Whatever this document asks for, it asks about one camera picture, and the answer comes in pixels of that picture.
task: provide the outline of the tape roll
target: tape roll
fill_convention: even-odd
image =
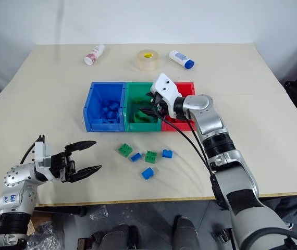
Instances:
[[[156,70],[159,66],[159,55],[151,49],[144,49],[137,54],[138,68],[144,71]]]

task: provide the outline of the wooden table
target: wooden table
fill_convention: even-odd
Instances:
[[[197,94],[213,97],[262,197],[297,194],[297,109],[253,44],[107,44],[97,62],[87,66],[82,59],[93,47],[37,45],[1,92],[0,193],[4,173],[45,134],[53,154],[76,141],[96,140],[73,159],[77,170],[103,167],[76,183],[40,186],[40,205],[213,199],[208,172],[177,132],[85,130],[82,110],[92,81],[152,82],[164,72],[173,81],[194,82]],[[157,70],[137,68],[136,54],[142,49],[159,53]],[[171,61],[172,49],[190,56],[195,66],[185,70]],[[117,152],[124,142],[140,152],[171,149],[174,157],[159,158],[155,165],[132,163]],[[155,176],[145,181],[141,172],[147,167]]]

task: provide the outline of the blue cap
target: blue cap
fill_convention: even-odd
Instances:
[[[185,62],[184,67],[185,67],[186,69],[191,69],[192,66],[194,66],[194,64],[195,64],[195,62],[194,62],[193,60],[190,60],[190,59],[189,59],[188,61]]]

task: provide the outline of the plastic bag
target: plastic bag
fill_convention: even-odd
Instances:
[[[109,216],[109,214],[108,214],[106,205],[99,207],[98,209],[96,209],[94,212],[92,212],[90,214],[90,218],[92,220],[100,220],[100,219],[106,218],[108,216]]]
[[[52,221],[41,224],[28,236],[27,250],[63,250],[64,232],[56,229]]]

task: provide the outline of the blue bin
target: blue bin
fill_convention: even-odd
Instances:
[[[86,130],[124,131],[125,82],[92,82],[83,114]]]

